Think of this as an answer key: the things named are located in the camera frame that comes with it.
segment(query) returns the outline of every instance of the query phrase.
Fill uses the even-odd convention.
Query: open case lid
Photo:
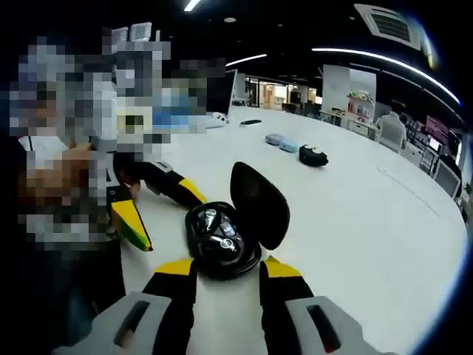
[[[290,212],[282,193],[255,169],[236,162],[231,172],[231,199],[245,233],[269,250],[284,239]]]

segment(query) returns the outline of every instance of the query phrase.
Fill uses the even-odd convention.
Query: black ceiling
[[[24,40],[38,34],[57,33],[84,52],[101,50],[101,28],[117,28],[151,21],[161,30],[161,40],[171,42],[173,58],[223,57],[227,62],[252,55],[266,58],[238,64],[240,71],[251,75],[281,80],[300,81],[321,88],[319,68],[323,64],[361,64],[402,76],[445,101],[461,118],[469,120],[472,100],[469,98],[468,10],[458,6],[413,4],[412,1],[361,1],[416,17],[424,26],[440,55],[439,65],[432,71],[421,52],[387,39],[372,36],[355,10],[352,1],[270,1],[270,0],[202,0],[185,13],[188,0],[155,0],[141,2],[62,2],[49,5],[39,1],[18,4],[12,13],[4,13],[3,22],[20,21],[16,31],[8,27],[11,53],[21,51]],[[236,22],[225,23],[227,17]],[[313,47],[339,47],[366,50],[411,64],[438,79],[460,99],[456,104],[445,92],[407,72],[405,69],[364,58],[359,55],[314,53]],[[406,81],[386,73],[378,75],[378,100],[391,98],[404,102],[418,119],[425,114],[461,127],[458,117],[438,100]]]

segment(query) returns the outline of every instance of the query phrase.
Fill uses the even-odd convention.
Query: round table
[[[224,128],[173,135],[161,158],[209,201],[231,202],[235,162],[262,173],[291,213],[281,246],[263,257],[297,268],[378,350],[412,351],[440,316],[465,254],[466,228],[453,199],[402,156],[346,129],[249,107],[232,107],[229,118]],[[239,126],[251,119],[262,123]],[[270,133],[317,146],[330,162],[304,166],[296,154],[266,144]],[[122,243],[127,292],[141,291],[159,265],[188,257],[186,211],[142,185],[137,205],[154,251]],[[261,315],[257,268],[225,282],[199,276],[188,353],[266,354]]]

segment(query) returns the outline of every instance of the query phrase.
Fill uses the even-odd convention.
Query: ceiling light
[[[231,63],[227,63],[225,66],[229,67],[229,66],[234,65],[234,64],[242,63],[243,61],[251,61],[253,59],[263,58],[265,56],[267,56],[267,54],[255,55],[254,57],[248,57],[248,58],[240,59],[238,61],[232,61]]]
[[[199,3],[200,3],[200,0],[191,0],[187,4],[186,8],[184,8],[184,11],[186,11],[186,12],[192,11],[194,9],[194,7],[196,7],[197,4],[199,4]]]
[[[427,75],[425,72],[421,72],[419,69],[411,67],[410,65],[408,65],[406,63],[403,63],[402,61],[398,61],[396,59],[385,57],[384,55],[379,55],[379,54],[369,53],[369,52],[363,52],[361,50],[344,50],[344,49],[339,49],[339,48],[313,48],[312,51],[314,51],[314,52],[335,52],[335,53],[359,54],[359,55],[365,55],[366,57],[377,58],[377,59],[381,59],[383,61],[388,61],[389,63],[393,63],[393,64],[396,64],[400,67],[406,68],[406,69],[422,76],[423,78],[427,79],[428,81],[430,81],[431,83],[433,83],[437,87],[441,88],[448,96],[453,98],[457,102],[457,104],[461,105],[460,99],[458,99],[457,96],[455,96],[453,94],[453,92],[448,90],[442,83],[435,80],[432,76]]]

